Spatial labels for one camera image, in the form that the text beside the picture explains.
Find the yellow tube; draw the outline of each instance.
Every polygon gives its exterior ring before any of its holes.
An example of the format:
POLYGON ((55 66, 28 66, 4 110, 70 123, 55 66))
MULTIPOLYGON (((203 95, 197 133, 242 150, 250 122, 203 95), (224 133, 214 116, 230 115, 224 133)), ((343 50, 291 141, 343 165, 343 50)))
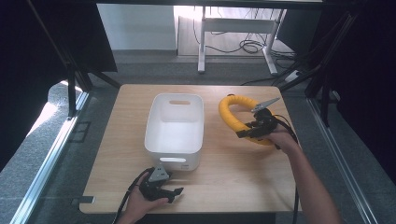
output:
MULTIPOLYGON (((239 119, 237 119, 230 111, 230 105, 242 105, 248 109, 253 109, 259 102, 241 95, 228 95, 224 97, 219 103, 219 113, 224 122, 234 131, 247 131, 250 128, 239 119)), ((273 144, 268 139, 257 140, 256 138, 245 137, 245 139, 264 146, 273 144)))

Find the white container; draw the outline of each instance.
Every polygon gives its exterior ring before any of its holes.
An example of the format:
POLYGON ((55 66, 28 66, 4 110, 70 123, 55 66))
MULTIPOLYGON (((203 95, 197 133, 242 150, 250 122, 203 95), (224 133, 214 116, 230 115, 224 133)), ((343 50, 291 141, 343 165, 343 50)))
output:
POLYGON ((157 95, 149 111, 145 136, 145 147, 153 163, 161 163, 166 170, 197 168, 204 121, 204 103, 199 95, 157 95))

